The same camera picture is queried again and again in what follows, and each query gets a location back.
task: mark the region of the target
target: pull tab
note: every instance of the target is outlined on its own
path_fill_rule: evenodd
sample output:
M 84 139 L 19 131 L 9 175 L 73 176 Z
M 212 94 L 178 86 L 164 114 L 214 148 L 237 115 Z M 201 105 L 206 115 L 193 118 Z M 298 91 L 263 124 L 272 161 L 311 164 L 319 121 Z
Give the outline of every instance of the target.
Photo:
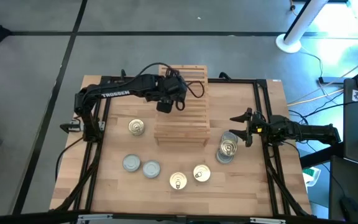
M 203 173 L 202 172 L 198 172 L 198 173 L 196 173 L 196 177 L 201 177 L 203 175 Z

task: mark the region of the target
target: power cable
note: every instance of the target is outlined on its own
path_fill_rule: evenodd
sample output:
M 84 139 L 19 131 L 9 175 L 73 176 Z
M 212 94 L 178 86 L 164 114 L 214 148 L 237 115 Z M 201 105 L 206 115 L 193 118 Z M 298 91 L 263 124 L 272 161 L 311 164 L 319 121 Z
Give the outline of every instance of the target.
M 337 90 L 337 91 L 334 91 L 332 93 L 328 93 L 329 96 L 331 96 L 332 94 L 335 94 L 335 93 L 339 93 L 343 91 L 343 89 L 340 89 L 340 90 Z M 311 102 L 311 101 L 314 101 L 314 100 L 318 100 L 320 98 L 323 98 L 325 97 L 326 95 L 323 95 L 323 96 L 317 96 L 316 98 L 313 98 L 313 99 L 310 99 L 310 100 L 304 100 L 304 101 L 299 101 L 299 102 L 296 102 L 296 103 L 290 103 L 290 104 L 287 104 L 287 106 L 295 106 L 295 105 L 299 105 L 299 104 L 302 104 L 302 103 L 308 103 L 308 102 Z
M 319 110 L 320 108 L 323 108 L 325 105 L 327 105 L 327 103 L 329 103 L 329 102 L 331 102 L 331 101 L 334 101 L 335 100 L 335 98 L 337 98 L 337 97 L 339 97 L 339 96 L 341 96 L 343 94 L 343 92 L 342 93 L 340 93 L 340 94 L 338 94 L 338 96 L 335 96 L 334 98 L 332 98 L 331 100 L 329 100 L 329 101 L 327 101 L 327 102 L 325 102 L 325 104 L 323 104 L 322 106 L 319 106 L 319 107 L 317 107 L 313 112 L 316 112 L 317 110 Z
M 311 147 L 311 146 L 309 145 L 309 143 L 306 143 L 306 144 L 307 144 L 314 152 L 317 152 L 313 147 Z M 331 171 L 328 169 L 328 167 L 326 167 L 324 164 L 321 164 L 321 165 L 323 165 L 323 166 L 327 169 L 327 171 L 329 172 L 329 175 L 335 180 L 335 182 L 336 182 L 336 183 L 338 184 L 338 186 L 341 188 L 343 195 L 346 196 L 345 190 L 343 189 L 343 187 L 341 186 L 341 184 L 339 183 L 339 181 L 333 176 L 333 174 L 332 174 Z
M 326 87 L 326 86 L 329 86 L 329 85 L 333 84 L 334 82 L 336 82 L 336 81 L 338 81 L 339 79 L 345 77 L 346 75 L 350 74 L 351 72 L 353 72 L 353 71 L 356 70 L 356 69 L 358 69 L 358 65 L 357 65 L 356 67 L 352 68 L 350 71 L 348 71 L 348 72 L 345 73 L 344 75 L 342 75 L 341 77 L 338 77 L 338 78 L 334 79 L 333 81 L 331 81 L 330 83 L 328 83 L 328 84 L 326 84 L 326 85 L 323 85 L 322 87 Z M 312 91 L 312 92 L 310 92 L 310 93 L 308 93 L 308 94 L 306 94 L 306 95 L 304 95 L 304 96 L 302 96 L 302 97 L 300 97 L 300 98 L 298 98 L 298 99 L 296 99 L 296 100 L 290 102 L 289 104 L 296 103 L 298 100 L 303 99 L 303 98 L 305 98 L 306 96 L 309 96 L 309 95 L 311 95 L 311 94 L 317 92 L 317 91 L 320 90 L 320 89 L 321 89 L 321 88 L 318 88 L 318 89 L 316 89 L 316 90 L 314 90 L 314 91 Z
M 59 168 L 59 162 L 60 159 L 62 158 L 62 155 L 71 147 L 73 147 L 75 144 L 77 144 L 80 140 L 82 140 L 83 138 L 79 138 L 78 140 L 76 140 L 75 142 L 71 143 L 69 146 L 67 146 L 57 157 L 57 161 L 56 161 L 56 166 L 55 166 L 55 181 L 57 180 L 57 174 L 58 174 L 58 168 Z
M 293 144 L 291 144 L 291 143 L 289 143 L 289 142 L 286 142 L 286 141 L 284 141 L 284 142 L 282 142 L 282 143 L 287 143 L 287 144 L 289 144 L 290 146 L 294 147 L 294 148 L 296 149 L 296 151 L 298 151 L 298 155 L 299 155 L 299 157 L 300 157 L 299 149 L 298 149 L 296 146 L 294 146 Z M 314 150 L 314 152 L 317 152 L 313 147 L 311 147 L 311 146 L 309 145 L 308 142 L 307 142 L 306 144 L 307 144 L 312 150 Z M 343 195 L 346 196 L 345 190 L 343 189 L 343 187 L 342 187 L 342 185 L 339 183 L 339 181 L 333 176 L 333 174 L 332 174 L 331 171 L 328 169 L 328 167 L 326 167 L 324 164 L 322 164 L 322 165 L 327 169 L 329 175 L 335 180 L 335 182 L 336 182 L 336 183 L 338 184 L 338 186 L 341 188 Z
M 199 84 L 201 85 L 201 88 L 203 89 L 203 92 L 201 93 L 200 96 L 197 96 L 197 95 L 193 92 L 193 90 L 190 88 L 190 85 L 193 84 L 193 83 L 199 83 Z M 201 97 L 204 96 L 205 89 L 204 89 L 204 85 L 202 84 L 201 81 L 192 81 L 192 82 L 189 82 L 189 83 L 187 84 L 187 88 L 190 90 L 191 94 L 193 94 L 193 96 L 194 96 L 195 98 L 201 98 Z
M 319 62 L 319 66 L 320 66 L 320 78 L 323 76 L 324 74 L 324 68 L 323 68 L 323 61 L 321 60 L 321 58 L 317 57 L 316 55 L 312 54 L 310 51 L 308 51 L 308 49 L 304 48 L 302 46 L 302 49 L 306 52 L 301 52 L 303 54 L 307 54 L 310 55 L 314 58 L 317 58 L 318 62 Z M 329 96 L 329 94 L 327 93 L 327 91 L 324 89 L 324 87 L 320 84 L 320 82 L 317 82 L 317 84 L 320 86 L 321 90 L 323 91 L 324 95 L 326 98 L 328 98 L 329 100 L 332 100 L 332 98 Z
M 358 103 L 358 101 L 352 101 L 352 102 L 342 103 L 340 105 L 329 106 L 327 108 L 323 108 L 323 109 L 320 109 L 318 111 L 314 111 L 314 112 L 306 115 L 305 117 L 307 118 L 308 116 L 311 116 L 313 114 L 319 113 L 320 111 L 323 111 L 323 110 L 331 109 L 331 108 L 334 108 L 334 107 L 337 107 L 337 106 L 346 106 L 346 105 L 353 104 L 353 103 Z
M 151 66 L 154 66 L 154 65 L 163 65 L 169 69 L 172 69 L 171 66 L 167 65 L 166 63 L 162 63 L 162 62 L 155 62 L 155 63 L 151 63 L 150 65 L 144 67 L 135 77 L 138 77 L 139 75 L 143 74 L 144 71 L 146 71 L 148 68 L 150 68 Z
M 288 110 L 288 111 L 289 111 L 289 112 L 292 112 L 292 113 L 296 113 L 298 116 L 300 116 L 300 117 L 302 118 L 302 120 L 301 120 L 300 122 L 305 121 L 305 123 L 306 123 L 307 125 L 309 125 L 308 120 L 306 120 L 306 118 L 305 118 L 302 114 L 300 114 L 300 113 L 298 113 L 298 112 L 296 112 L 296 111 L 294 111 L 294 110 Z
M 298 16 L 298 14 L 295 12 L 295 5 L 293 4 L 293 1 L 290 0 L 290 2 L 291 2 L 290 10 L 291 10 L 292 14 L 294 14 L 295 16 Z

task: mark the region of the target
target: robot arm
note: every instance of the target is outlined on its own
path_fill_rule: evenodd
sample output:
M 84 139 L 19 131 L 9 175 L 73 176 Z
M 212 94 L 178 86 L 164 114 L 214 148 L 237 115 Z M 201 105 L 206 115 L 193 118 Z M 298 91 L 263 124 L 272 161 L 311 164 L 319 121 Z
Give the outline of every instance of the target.
M 157 101 L 157 111 L 170 113 L 175 102 L 185 107 L 187 85 L 179 72 L 172 70 L 167 76 L 143 74 L 126 83 L 107 83 L 89 85 L 75 95 L 74 112 L 84 124 L 84 141 L 98 142 L 101 130 L 98 122 L 93 119 L 92 109 L 100 98 L 112 98 L 134 95 L 146 101 Z
M 281 115 L 272 115 L 270 123 L 264 120 L 260 113 L 252 114 L 252 109 L 241 116 L 231 118 L 232 121 L 247 121 L 247 129 L 244 131 L 230 130 L 231 133 L 239 136 L 249 147 L 252 144 L 252 134 L 259 134 L 271 144 L 279 143 L 287 139 L 297 141 L 317 140 L 324 144 L 334 145 L 341 141 L 338 130 L 332 124 L 325 126 L 302 125 L 290 121 Z

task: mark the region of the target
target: metal clamp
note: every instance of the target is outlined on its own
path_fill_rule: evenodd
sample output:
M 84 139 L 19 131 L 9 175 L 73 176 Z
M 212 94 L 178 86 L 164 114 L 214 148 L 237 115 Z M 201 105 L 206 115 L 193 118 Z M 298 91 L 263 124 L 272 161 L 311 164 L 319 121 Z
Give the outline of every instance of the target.
M 106 219 L 112 219 L 112 214 L 79 215 L 77 219 L 77 224 L 82 224 L 85 221 L 106 220 Z
M 251 223 L 261 224 L 285 224 L 285 220 L 273 219 L 273 218 L 250 218 Z
M 99 121 L 98 123 L 99 123 L 100 131 L 104 131 L 106 123 L 104 121 Z M 82 123 L 80 120 L 73 119 L 72 121 L 70 121 L 70 125 L 72 126 L 68 128 L 68 131 L 73 131 L 73 132 L 84 131 L 84 123 Z

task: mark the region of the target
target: black metal frame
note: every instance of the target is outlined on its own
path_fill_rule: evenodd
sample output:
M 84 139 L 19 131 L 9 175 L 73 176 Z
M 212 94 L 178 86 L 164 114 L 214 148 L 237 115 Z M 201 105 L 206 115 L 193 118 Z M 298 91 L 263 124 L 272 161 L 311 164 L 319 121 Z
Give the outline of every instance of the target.
M 124 79 L 125 81 L 128 81 L 131 78 L 132 77 L 123 77 L 123 78 L 122 77 L 102 77 L 101 82 L 107 82 L 108 80 L 116 81 L 116 80 L 122 80 L 122 79 Z M 267 109 L 267 115 L 268 115 L 267 117 L 268 117 L 268 119 L 270 119 L 270 116 L 272 115 L 272 109 L 270 106 L 270 99 L 269 99 L 269 93 L 268 93 L 268 89 L 267 89 L 266 80 L 231 79 L 229 77 L 226 77 L 226 78 L 209 78 L 208 82 L 209 83 L 251 84 L 254 88 L 255 104 L 256 104 L 257 111 L 261 111 L 261 112 L 262 112 L 262 105 L 260 102 L 259 87 L 262 87 L 262 91 L 264 93 L 265 107 Z M 108 98 L 106 100 L 106 104 L 105 104 L 104 112 L 103 112 L 103 118 L 102 118 L 102 121 L 104 121 L 104 122 L 107 122 L 109 108 L 110 108 L 110 101 L 111 101 L 110 98 Z M 95 112 L 94 112 L 95 119 L 98 119 L 97 117 L 98 117 L 98 114 L 100 111 L 100 106 L 101 106 L 101 102 L 99 101 L 99 102 L 97 102 L 97 104 L 95 106 Z M 97 166 L 99 165 L 99 157 L 100 157 L 101 148 L 103 145 L 103 138 L 100 143 L 97 143 L 97 147 L 96 147 L 95 157 L 98 156 Z M 279 215 L 279 213 L 278 213 L 277 199 L 276 199 L 276 195 L 275 195 L 275 187 L 274 187 L 274 182 L 273 182 L 272 176 L 269 174 L 269 168 L 267 167 L 268 162 L 271 164 L 269 150 L 268 150 L 268 143 L 263 138 L 262 138 L 262 146 L 263 146 L 262 148 L 263 148 L 264 160 L 265 160 L 265 165 L 266 165 L 266 175 L 267 175 L 268 190 L 269 190 L 269 195 L 270 195 L 270 203 L 271 203 L 271 207 L 272 207 L 272 214 L 274 217 L 276 217 L 277 215 Z M 83 164 L 81 166 L 81 177 L 84 176 L 86 168 L 88 167 L 91 149 L 92 149 L 92 143 L 88 143 L 86 146 L 86 150 L 85 150 Z M 273 157 L 275 159 L 276 167 L 278 170 L 278 178 L 282 182 L 284 182 L 282 165 L 281 165 L 278 147 L 274 146 L 273 150 L 275 151 Z M 93 200 L 93 191 L 94 191 L 94 187 L 96 184 L 97 171 L 98 171 L 98 169 L 95 169 L 95 171 L 92 173 L 91 180 L 89 182 L 89 188 L 88 188 L 86 205 L 85 205 L 85 211 L 88 211 L 89 213 L 90 213 L 91 203 Z M 77 198 L 74 202 L 74 210 L 79 209 L 79 207 L 80 207 L 81 194 L 77 196 Z M 282 200 L 283 200 L 284 212 L 286 215 L 289 215 L 290 214 L 289 205 L 288 205 L 288 202 L 285 200 L 283 194 L 282 194 Z M 200 220 L 246 221 L 246 220 L 249 220 L 249 217 L 217 217 L 217 216 L 192 216 L 192 215 L 178 216 L 178 215 L 114 214 L 114 217 L 115 218 L 130 218 L 130 219 L 176 220 L 176 221 L 177 220 L 187 220 L 187 221 L 190 221 L 190 220 L 193 220 L 193 221 L 200 221 Z
M 344 143 L 340 142 L 320 151 L 308 154 L 306 156 L 302 156 L 300 158 L 302 169 L 330 161 L 331 156 L 338 156 L 340 158 L 343 158 L 343 147 Z
M 51 223 L 66 223 L 77 220 L 78 217 L 89 215 L 87 210 L 76 210 L 67 212 L 53 212 L 53 213 L 30 213 L 22 215 L 5 215 L 0 216 L 0 224 L 23 224 L 23 223 L 38 223 L 38 224 L 51 224 Z M 156 215 L 144 215 L 144 214 L 125 214 L 125 213 L 107 213 L 106 218 L 110 219 L 132 219 L 132 220 L 154 220 Z M 203 215 L 189 215 L 183 217 L 180 215 L 159 215 L 162 220 L 174 221 L 174 222 L 218 222 L 220 220 L 226 220 L 227 222 L 239 222 L 239 223 L 286 223 L 286 224 L 315 224 L 315 223 L 327 223 L 327 224 L 353 224 L 352 222 L 344 222 L 337 220 L 327 220 L 310 217 L 299 217 L 293 215 L 277 215 L 276 217 L 227 217 L 227 216 L 203 216 Z

